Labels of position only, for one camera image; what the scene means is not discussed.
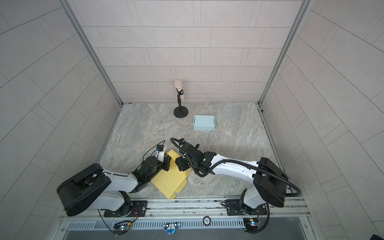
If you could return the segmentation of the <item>light blue paper box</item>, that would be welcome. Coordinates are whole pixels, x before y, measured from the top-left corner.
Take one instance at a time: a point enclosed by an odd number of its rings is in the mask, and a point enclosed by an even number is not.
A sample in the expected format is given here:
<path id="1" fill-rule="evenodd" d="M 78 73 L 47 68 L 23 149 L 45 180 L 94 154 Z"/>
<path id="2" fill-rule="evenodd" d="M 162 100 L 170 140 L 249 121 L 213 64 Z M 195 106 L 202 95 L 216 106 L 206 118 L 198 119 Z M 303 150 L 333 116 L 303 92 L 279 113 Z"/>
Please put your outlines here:
<path id="1" fill-rule="evenodd" d="M 194 115 L 194 130 L 213 131 L 216 127 L 216 117 L 210 115 Z"/>

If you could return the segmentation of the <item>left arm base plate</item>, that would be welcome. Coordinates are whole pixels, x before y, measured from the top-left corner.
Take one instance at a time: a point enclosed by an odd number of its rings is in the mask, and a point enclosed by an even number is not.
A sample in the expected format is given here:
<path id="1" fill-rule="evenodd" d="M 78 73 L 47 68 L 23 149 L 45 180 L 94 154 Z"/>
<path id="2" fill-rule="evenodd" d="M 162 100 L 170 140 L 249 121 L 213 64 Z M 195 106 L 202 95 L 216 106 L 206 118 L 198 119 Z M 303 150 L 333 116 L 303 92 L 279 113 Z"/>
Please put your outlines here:
<path id="1" fill-rule="evenodd" d="M 147 210 L 147 201 L 131 201 L 124 203 L 117 211 L 105 210 L 105 218 L 144 217 Z"/>

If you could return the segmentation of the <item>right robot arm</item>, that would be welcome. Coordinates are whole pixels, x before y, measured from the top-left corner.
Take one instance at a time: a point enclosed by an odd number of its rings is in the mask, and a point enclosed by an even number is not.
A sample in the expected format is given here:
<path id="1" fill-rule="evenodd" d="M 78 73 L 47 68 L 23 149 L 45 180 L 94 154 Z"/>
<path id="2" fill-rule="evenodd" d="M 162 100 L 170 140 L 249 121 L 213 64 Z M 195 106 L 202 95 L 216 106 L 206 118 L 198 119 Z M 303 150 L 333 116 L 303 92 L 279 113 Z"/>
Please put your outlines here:
<path id="1" fill-rule="evenodd" d="M 260 205 L 268 204 L 282 208 L 285 205 L 288 177 L 268 158 L 257 161 L 240 161 L 226 158 L 214 152 L 202 153 L 199 145 L 193 146 L 184 139 L 170 138 L 179 149 L 181 158 L 176 160 L 179 170 L 189 168 L 201 178 L 209 174 L 234 177 L 254 184 L 243 191 L 237 211 L 252 215 Z"/>

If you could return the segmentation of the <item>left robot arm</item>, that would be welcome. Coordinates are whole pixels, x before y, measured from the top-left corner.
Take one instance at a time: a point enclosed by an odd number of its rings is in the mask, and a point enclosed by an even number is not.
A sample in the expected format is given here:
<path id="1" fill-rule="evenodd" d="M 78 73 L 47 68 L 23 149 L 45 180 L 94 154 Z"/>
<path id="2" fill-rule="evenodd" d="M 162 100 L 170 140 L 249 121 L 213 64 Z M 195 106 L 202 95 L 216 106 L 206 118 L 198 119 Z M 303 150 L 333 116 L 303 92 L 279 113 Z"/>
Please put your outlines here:
<path id="1" fill-rule="evenodd" d="M 57 194 L 68 217 L 86 210 L 104 210 L 105 217 L 125 217 L 134 212 L 128 196 L 144 189 L 161 171 L 168 171 L 171 157 L 146 158 L 138 169 L 130 174 L 109 172 L 100 164 L 92 164 L 61 183 Z"/>

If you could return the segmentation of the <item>yellow paper box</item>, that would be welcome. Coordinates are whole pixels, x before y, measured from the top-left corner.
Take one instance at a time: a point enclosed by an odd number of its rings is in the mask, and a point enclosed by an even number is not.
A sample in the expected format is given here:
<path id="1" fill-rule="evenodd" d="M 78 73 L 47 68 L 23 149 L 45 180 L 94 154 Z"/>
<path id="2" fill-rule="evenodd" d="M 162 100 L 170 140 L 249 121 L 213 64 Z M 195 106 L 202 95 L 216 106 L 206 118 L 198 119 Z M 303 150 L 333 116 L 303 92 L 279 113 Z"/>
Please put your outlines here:
<path id="1" fill-rule="evenodd" d="M 161 170 L 151 182 L 157 187 L 158 190 L 169 200 L 176 197 L 187 185 L 187 177 L 190 176 L 192 169 L 189 168 L 185 171 L 180 171 L 177 167 L 175 160 L 180 157 L 174 150 L 167 153 L 167 157 L 171 157 L 170 169 L 168 171 Z"/>

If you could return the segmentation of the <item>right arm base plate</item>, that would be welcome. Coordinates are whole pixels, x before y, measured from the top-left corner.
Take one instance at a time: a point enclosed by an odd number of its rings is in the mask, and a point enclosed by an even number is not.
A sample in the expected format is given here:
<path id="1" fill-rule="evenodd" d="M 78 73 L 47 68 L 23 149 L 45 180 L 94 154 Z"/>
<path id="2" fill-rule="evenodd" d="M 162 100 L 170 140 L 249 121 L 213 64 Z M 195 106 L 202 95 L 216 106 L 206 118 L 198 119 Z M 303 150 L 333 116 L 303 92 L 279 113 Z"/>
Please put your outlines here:
<path id="1" fill-rule="evenodd" d="M 228 216 L 266 216 L 268 214 L 265 205 L 260 205 L 256 209 L 240 203 L 239 199 L 228 199 L 221 202 L 221 205 L 227 210 Z"/>

